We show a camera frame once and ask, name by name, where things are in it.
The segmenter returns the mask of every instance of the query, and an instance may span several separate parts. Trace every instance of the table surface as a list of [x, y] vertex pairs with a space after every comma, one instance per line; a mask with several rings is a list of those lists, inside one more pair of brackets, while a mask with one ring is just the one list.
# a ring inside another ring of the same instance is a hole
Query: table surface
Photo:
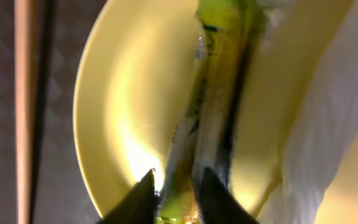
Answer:
[[[73, 140], [72, 106], [78, 64], [106, 0], [56, 0], [45, 131], [41, 148], [35, 224], [95, 223], [98, 214], [85, 189]], [[42, 6], [35, 1], [36, 45]], [[0, 223], [16, 223], [14, 126], [14, 1], [0, 0]], [[35, 60], [38, 60], [36, 47]]]

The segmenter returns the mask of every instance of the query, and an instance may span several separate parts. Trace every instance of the chopstick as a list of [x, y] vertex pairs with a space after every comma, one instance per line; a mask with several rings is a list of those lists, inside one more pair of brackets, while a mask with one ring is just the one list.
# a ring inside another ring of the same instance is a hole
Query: chopstick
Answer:
[[32, 0], [15, 0], [17, 224], [30, 223], [32, 157]]

